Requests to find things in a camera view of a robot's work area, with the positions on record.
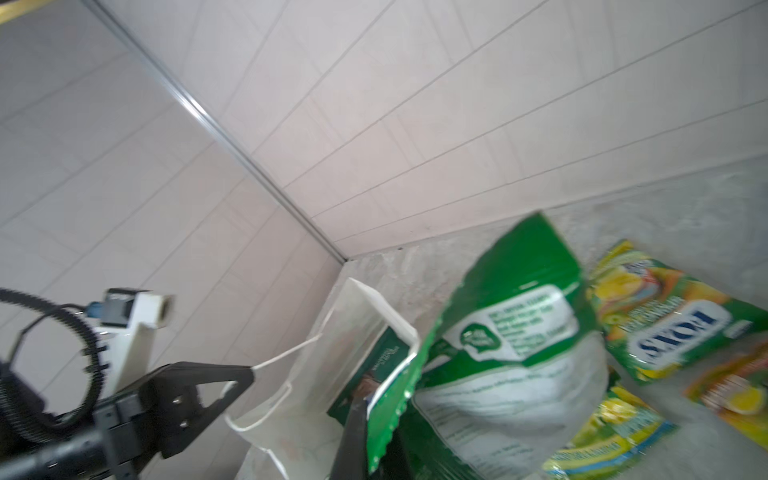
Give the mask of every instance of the white string handle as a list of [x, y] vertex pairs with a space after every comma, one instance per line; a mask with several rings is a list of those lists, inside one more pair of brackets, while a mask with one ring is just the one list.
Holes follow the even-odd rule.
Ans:
[[[267, 360], [266, 362], [262, 362], [262, 363], [260, 363], [258, 365], [252, 366], [252, 367], [250, 367], [250, 369], [251, 369], [251, 371], [253, 373], [256, 373], [256, 371], [262, 369], [263, 367], [271, 365], [271, 364], [275, 363], [277, 360], [284, 359], [285, 357], [287, 357], [291, 353], [294, 353], [297, 350], [304, 348], [305, 346], [309, 345], [310, 343], [315, 343], [317, 340], [320, 339], [321, 336], [323, 336], [323, 334], [322, 333], [318, 333], [317, 335], [315, 335], [311, 339], [308, 339], [308, 340], [305, 340], [304, 342], [301, 342], [299, 345], [296, 345], [293, 348], [290, 348], [290, 349], [286, 350], [285, 352], [279, 354], [278, 356], [274, 356], [273, 358]], [[235, 385], [237, 385], [237, 382], [235, 382], [235, 381], [227, 382], [227, 384], [224, 386], [224, 388], [221, 389], [221, 394], [219, 395], [219, 397], [223, 398], [224, 394], [226, 394]], [[283, 400], [288, 398], [288, 395], [290, 395], [290, 393], [293, 391], [293, 387], [291, 386], [290, 382], [285, 382], [284, 385], [286, 387], [285, 393], [282, 394], [281, 397], [277, 400], [277, 402], [275, 402], [275, 404], [269, 410], [267, 410], [267, 412], [264, 414], [264, 416], [261, 417], [260, 419], [256, 420], [255, 423], [252, 423], [252, 424], [248, 425], [247, 427], [240, 427], [238, 425], [235, 425], [235, 422], [232, 420], [232, 417], [230, 416], [229, 413], [225, 413], [224, 414], [224, 421], [235, 432], [243, 433], [243, 432], [247, 432], [247, 431], [249, 431], [251, 429], [255, 429], [257, 426], [261, 425], [262, 422], [264, 422], [266, 419], [268, 419], [270, 417], [270, 415], [272, 415], [272, 413], [275, 410], [277, 410], [277, 407], [279, 407], [280, 404], [283, 403]]]

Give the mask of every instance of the white label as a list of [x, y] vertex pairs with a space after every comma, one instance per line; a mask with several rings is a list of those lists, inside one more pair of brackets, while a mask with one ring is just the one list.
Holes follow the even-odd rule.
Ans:
[[562, 291], [544, 285], [473, 312], [443, 338], [479, 362], [520, 362], [576, 332], [578, 320]]
[[688, 303], [652, 327], [629, 337], [629, 353], [636, 360], [660, 370], [679, 363], [680, 356], [714, 336], [730, 323], [728, 310], [709, 300]]
[[413, 402], [442, 441], [487, 480], [521, 478], [584, 424], [605, 393], [599, 334], [532, 368], [494, 369], [420, 389]]

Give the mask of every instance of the silver metal strip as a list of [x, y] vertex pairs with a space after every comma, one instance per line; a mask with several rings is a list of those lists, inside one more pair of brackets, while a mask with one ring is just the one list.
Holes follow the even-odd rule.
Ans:
[[278, 187], [272, 179], [266, 174], [264, 169], [244, 150], [230, 135], [225, 131], [219, 122], [211, 117], [205, 109], [197, 103], [192, 97], [189, 91], [171, 74], [161, 62], [159, 62], [134, 36], [125, 28], [120, 21], [114, 16], [112, 11], [101, 4], [99, 0], [81, 0], [81, 2], [90, 10], [96, 17], [104, 23], [109, 31], [111, 31], [117, 38], [119, 38], [129, 50], [138, 55], [139, 59], [147, 67], [149, 73], [155, 77], [160, 84], [162, 84], [178, 102], [194, 116], [200, 124], [205, 127], [206, 130], [214, 136], [214, 139], [219, 141], [236, 159], [239, 161], [248, 172], [253, 175], [256, 180], [268, 191], [277, 202], [283, 206], [288, 212], [293, 215], [296, 220], [301, 223], [310, 235], [315, 240], [320, 242], [323, 247], [328, 250], [335, 259], [339, 262], [346, 262], [346, 258], [336, 245], [326, 237], [326, 235], [315, 225], [312, 220], [304, 214], [283, 192], [283, 189]]

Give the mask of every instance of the snack bag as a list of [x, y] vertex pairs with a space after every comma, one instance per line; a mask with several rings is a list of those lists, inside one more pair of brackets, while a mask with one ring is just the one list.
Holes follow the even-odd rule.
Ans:
[[747, 332], [768, 313], [670, 268], [629, 240], [611, 248], [589, 277], [588, 298], [608, 351], [639, 382], [653, 382]]
[[686, 395], [768, 450], [768, 343], [712, 369]]
[[514, 480], [571, 439], [607, 383], [576, 259], [541, 214], [452, 294], [400, 423], [417, 478]]
[[600, 406], [542, 468], [557, 480], [609, 478], [634, 465], [645, 450], [674, 428], [621, 386], [619, 375], [611, 370], [608, 391]]

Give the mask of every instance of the black cable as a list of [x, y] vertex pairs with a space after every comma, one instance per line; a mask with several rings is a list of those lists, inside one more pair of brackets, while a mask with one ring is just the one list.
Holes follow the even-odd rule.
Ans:
[[24, 400], [22, 388], [16, 376], [10, 375], [10, 363], [0, 368], [0, 411], [14, 431], [34, 443], [45, 443], [66, 437], [77, 427], [91, 421], [91, 413], [104, 385], [103, 366], [99, 362], [96, 335], [83, 320], [67, 311], [73, 304], [58, 306], [38, 296], [0, 288], [0, 303], [23, 306], [43, 313], [34, 322], [24, 328], [16, 339], [10, 361], [18, 353], [18, 348], [26, 333], [38, 325], [44, 318], [56, 319], [69, 328], [85, 344], [83, 354], [90, 359], [86, 372], [91, 376], [91, 384], [82, 404], [71, 412], [53, 418], [48, 414], [36, 412]]

